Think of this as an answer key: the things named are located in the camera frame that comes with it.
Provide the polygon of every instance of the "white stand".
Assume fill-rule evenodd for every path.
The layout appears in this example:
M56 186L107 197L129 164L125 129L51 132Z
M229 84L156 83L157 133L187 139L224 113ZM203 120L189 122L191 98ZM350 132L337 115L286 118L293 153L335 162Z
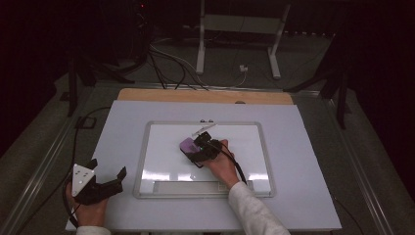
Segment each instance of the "white stand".
M202 75L205 67L205 30L223 30L223 31L242 31L255 33L275 34L274 44L268 48L269 64L272 70L272 77L281 78L275 54L280 43L285 22L290 11L290 5L284 8L283 15L280 19L273 18L252 18L236 16L220 16L205 14L205 0L201 0L201 25L199 38L198 61L196 63L196 73Z

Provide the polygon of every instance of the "person's left hand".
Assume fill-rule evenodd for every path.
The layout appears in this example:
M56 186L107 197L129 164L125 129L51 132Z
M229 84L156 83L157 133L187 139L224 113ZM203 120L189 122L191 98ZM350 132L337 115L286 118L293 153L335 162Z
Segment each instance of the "person's left hand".
M103 227L108 199L97 204L85 206L79 205L71 194L72 184L67 185L67 198L75 209L76 218L79 226L99 226Z

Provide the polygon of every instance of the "metal stand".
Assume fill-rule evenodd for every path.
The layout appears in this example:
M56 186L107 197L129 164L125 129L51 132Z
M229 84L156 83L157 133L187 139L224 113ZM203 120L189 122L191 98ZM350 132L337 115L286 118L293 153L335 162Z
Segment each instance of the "metal stand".
M346 109L346 91L347 91L347 75L346 69L333 68L326 70L313 78L288 89L283 89L284 92L297 93L302 89L318 82L327 79L323 89L320 91L320 95L323 99L332 99L336 91L339 89L338 106L337 106L337 120L342 129L346 129L345 126L345 109Z
M243 31L254 33L269 33L275 34L274 44L269 47L268 57L269 64L272 70L272 76L275 79L281 78L281 73L278 68L277 59L275 54L277 52L278 45L280 43L282 34L284 32L285 22L290 11L290 5L284 7L283 15L280 19L271 18L252 18L252 17L235 17L235 16L219 16L219 15L206 15L205 14L205 0L201 0L201 25L200 25L200 38L199 38L199 52L198 61L196 63L196 73L201 75L204 73L205 68L205 30L223 30L223 31ZM232 27L232 23L244 23L244 21L252 22L254 26L241 25L240 30Z

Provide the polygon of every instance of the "gray floor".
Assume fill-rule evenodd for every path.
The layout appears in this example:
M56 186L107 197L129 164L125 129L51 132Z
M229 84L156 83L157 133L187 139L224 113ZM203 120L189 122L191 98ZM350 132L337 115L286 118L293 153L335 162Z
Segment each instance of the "gray floor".
M283 37L277 52L282 78L274 80L264 50L269 41L272 41L272 38L262 38L255 44L240 47L209 44L205 73L199 79L208 85L209 89L278 91L312 77L330 45L330 40L322 37ZM153 46L188 61L192 66L196 64L198 42L195 39L185 39L179 43L161 39ZM165 76L173 80L180 79L181 68L175 63L160 58L156 60ZM247 65L249 68L244 82L242 81L245 75L238 71L239 65ZM81 102L77 110L80 115L110 106L119 90L125 87L101 77L95 88L83 89L80 100L84 102ZM131 85L133 87L161 87L157 84L156 74L149 65L126 77L136 81ZM28 213L40 205L69 168L74 129L65 129L65 126L73 127L73 122L66 117L68 103L59 101L62 92L68 90L67 82L65 76L57 81L56 97L45 106L0 160L0 177L3 178L0 183L2 225L12 213L37 166L45 156L53 154L48 153L51 147L61 146L57 149L57 157L48 176L40 182L42 187L34 189L38 190L38 194ZM189 76L185 82L200 89ZM300 109L328 188L337 199L335 207L343 229L334 231L333 234L360 234L356 222L362 227L364 234L414 234L415 205L404 190L382 143L360 109L353 92L347 93L347 129L340 130L333 119L333 102L323 101L316 96L323 83L308 87L307 91L299 94L293 94L293 99ZM76 161L79 164L85 164L91 158L107 114L108 111L94 114L93 117L98 121L97 126L79 132L76 142ZM68 132L61 145L54 142L60 135L60 130ZM71 234L65 231L67 216L61 198L59 190L27 224L22 234Z

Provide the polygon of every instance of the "white cable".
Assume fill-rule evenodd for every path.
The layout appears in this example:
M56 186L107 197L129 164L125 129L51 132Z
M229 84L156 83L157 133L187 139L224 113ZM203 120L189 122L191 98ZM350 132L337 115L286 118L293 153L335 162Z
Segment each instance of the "white cable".
M247 70L244 71L244 79L241 81L241 83L239 83L238 85L231 86L231 88L238 87L238 86L244 84L245 81L247 80L247 72L248 72Z

